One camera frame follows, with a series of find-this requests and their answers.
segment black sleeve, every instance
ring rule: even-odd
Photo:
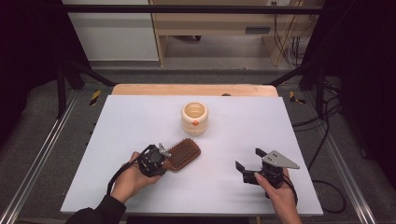
[[[77,211],[67,219],[66,224],[118,224],[126,207],[111,196],[105,195],[95,209],[85,208]]]

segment ceramic jar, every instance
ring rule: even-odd
[[[199,102],[191,102],[181,109],[181,124],[184,132],[191,135],[204,133],[208,125],[209,111]]]

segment white table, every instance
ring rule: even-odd
[[[209,109],[209,128],[192,139],[202,154],[177,173],[167,172],[126,203],[127,213],[146,216],[259,216],[273,207],[259,186],[243,183],[235,169],[261,168],[255,148],[277,150],[301,166],[290,170],[300,215],[323,212],[280,97],[108,96],[61,211],[96,207],[110,178],[133,151],[150,144],[171,147],[190,137],[180,126],[180,110],[191,101]]]

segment white surface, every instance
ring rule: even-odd
[[[150,144],[171,147],[185,137],[180,110],[199,101],[209,109],[205,133],[192,137],[201,155],[177,173],[167,172],[156,185],[132,199],[127,213],[146,215],[255,216],[273,214],[259,186],[243,183],[239,161],[259,170],[259,147],[277,150],[301,166],[290,170],[301,215],[322,215],[282,98],[224,96],[108,96],[91,141],[78,167],[62,212],[96,207],[110,178],[133,151]]]
[[[64,4],[148,5],[147,0],[63,0]],[[90,61],[158,61],[150,14],[69,13]]]

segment hand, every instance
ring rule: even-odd
[[[289,177],[288,169],[283,168],[283,173]],[[283,183],[279,189],[275,189],[264,176],[258,173],[255,173],[254,176],[270,197],[276,215],[281,223],[302,223],[297,213],[293,192],[287,184]]]
[[[138,152],[134,152],[129,161],[134,160],[139,154]],[[122,172],[117,178],[110,196],[122,203],[126,203],[128,199],[136,195],[143,187],[155,184],[160,178],[160,175],[155,175],[153,177],[143,175],[142,172],[140,172],[139,166],[134,164]]]

